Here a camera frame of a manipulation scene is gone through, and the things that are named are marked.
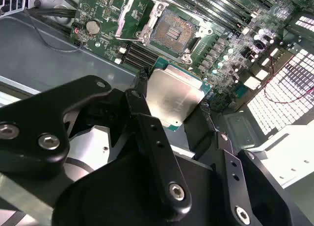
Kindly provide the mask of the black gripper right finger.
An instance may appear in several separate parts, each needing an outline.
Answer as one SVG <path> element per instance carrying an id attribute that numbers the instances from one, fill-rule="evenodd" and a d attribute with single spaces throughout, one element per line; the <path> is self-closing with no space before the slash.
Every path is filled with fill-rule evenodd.
<path id="1" fill-rule="evenodd" d="M 306 217 L 258 157 L 235 152 L 200 102 L 184 121 L 193 159 L 210 166 L 222 190 L 227 221 L 236 226 L 304 226 Z"/>

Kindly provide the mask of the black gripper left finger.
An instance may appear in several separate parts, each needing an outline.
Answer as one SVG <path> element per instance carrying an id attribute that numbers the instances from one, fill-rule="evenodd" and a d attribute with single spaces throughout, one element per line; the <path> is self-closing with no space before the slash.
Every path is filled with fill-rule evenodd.
<path id="1" fill-rule="evenodd" d="M 119 119 L 125 132 L 147 162 L 154 193 L 165 209 L 165 218 L 180 220 L 191 209 L 192 198 L 160 120 L 150 114 L 145 97 L 148 77 L 140 71 L 134 86 L 125 91 Z M 0 110 L 0 169 L 30 176 L 54 175 L 69 153 L 73 112 L 106 100 L 111 86 L 88 75 Z"/>

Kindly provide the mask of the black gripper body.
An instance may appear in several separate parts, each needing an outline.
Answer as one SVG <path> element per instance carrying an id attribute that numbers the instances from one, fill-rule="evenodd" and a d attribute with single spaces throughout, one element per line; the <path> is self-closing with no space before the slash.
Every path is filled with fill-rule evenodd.
<path id="1" fill-rule="evenodd" d="M 214 152 L 214 169 L 175 157 L 170 147 L 130 151 L 72 184 L 54 226 L 233 226 L 225 182 L 233 156 Z"/>

